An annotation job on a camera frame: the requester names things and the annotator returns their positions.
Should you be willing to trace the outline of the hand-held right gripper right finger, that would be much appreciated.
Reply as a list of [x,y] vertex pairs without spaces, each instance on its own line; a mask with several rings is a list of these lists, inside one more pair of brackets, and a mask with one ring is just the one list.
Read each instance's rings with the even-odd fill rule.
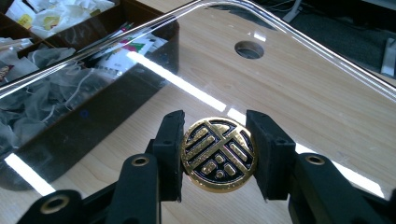
[[258,150],[254,177],[265,200],[286,200],[295,142],[268,115],[247,111],[246,127]]

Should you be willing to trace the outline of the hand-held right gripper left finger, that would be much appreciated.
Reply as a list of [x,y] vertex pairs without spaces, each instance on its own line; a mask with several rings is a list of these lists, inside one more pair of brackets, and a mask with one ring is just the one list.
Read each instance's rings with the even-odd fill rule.
[[147,152],[158,162],[161,202],[181,201],[183,168],[180,160],[180,143],[184,134],[184,118],[183,110],[165,115],[147,149]]

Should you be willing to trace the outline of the dark brown compartment box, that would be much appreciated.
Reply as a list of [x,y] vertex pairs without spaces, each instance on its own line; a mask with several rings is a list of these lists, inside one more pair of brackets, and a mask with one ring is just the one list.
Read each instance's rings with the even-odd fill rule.
[[[75,53],[57,63],[41,68],[0,88],[0,99],[38,80],[80,62],[95,68],[90,58],[99,51],[120,42],[125,36],[151,28],[152,33],[166,43],[145,56],[170,72],[178,69],[177,21],[149,26],[151,20],[161,17],[161,11],[136,0],[115,0],[116,5],[80,24],[46,39],[51,49],[73,48]],[[166,80],[141,63],[110,83],[94,96],[68,112],[27,143],[0,157],[0,189],[29,190],[31,185],[7,160],[17,158],[46,182],[53,182],[166,85]]]

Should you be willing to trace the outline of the pile of red-print white packets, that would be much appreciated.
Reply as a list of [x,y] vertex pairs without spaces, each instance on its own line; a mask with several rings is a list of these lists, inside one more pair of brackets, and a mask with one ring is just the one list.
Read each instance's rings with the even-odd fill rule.
[[115,78],[136,65],[136,61],[130,56],[131,52],[146,55],[165,43],[166,40],[154,35],[151,28],[144,28],[94,54],[90,61],[93,62],[95,68],[105,70]]

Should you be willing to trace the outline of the pile of mesh tea bags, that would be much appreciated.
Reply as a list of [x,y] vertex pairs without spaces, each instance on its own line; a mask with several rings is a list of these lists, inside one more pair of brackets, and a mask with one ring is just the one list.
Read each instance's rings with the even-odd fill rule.
[[[13,49],[0,52],[0,86],[74,53],[73,48],[45,45],[21,58]],[[103,71],[74,62],[0,99],[0,157],[27,143],[109,83]]]

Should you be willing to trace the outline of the white metal stand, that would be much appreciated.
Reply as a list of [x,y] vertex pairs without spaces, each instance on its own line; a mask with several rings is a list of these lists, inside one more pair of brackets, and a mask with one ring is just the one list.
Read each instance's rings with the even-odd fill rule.
[[282,18],[282,20],[285,22],[293,21],[302,10],[302,2],[303,0],[294,0],[291,10]]

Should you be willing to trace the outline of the grey metal pole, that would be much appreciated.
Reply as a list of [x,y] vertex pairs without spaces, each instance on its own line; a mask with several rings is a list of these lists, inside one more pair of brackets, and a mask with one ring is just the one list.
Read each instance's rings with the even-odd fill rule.
[[389,38],[386,42],[381,74],[396,79],[396,39]]

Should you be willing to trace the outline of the pile of yellow-label white packets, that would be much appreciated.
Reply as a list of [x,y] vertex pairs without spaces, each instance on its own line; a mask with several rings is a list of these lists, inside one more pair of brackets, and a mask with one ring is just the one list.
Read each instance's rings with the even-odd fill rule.
[[111,0],[12,0],[6,16],[47,38],[114,6]]

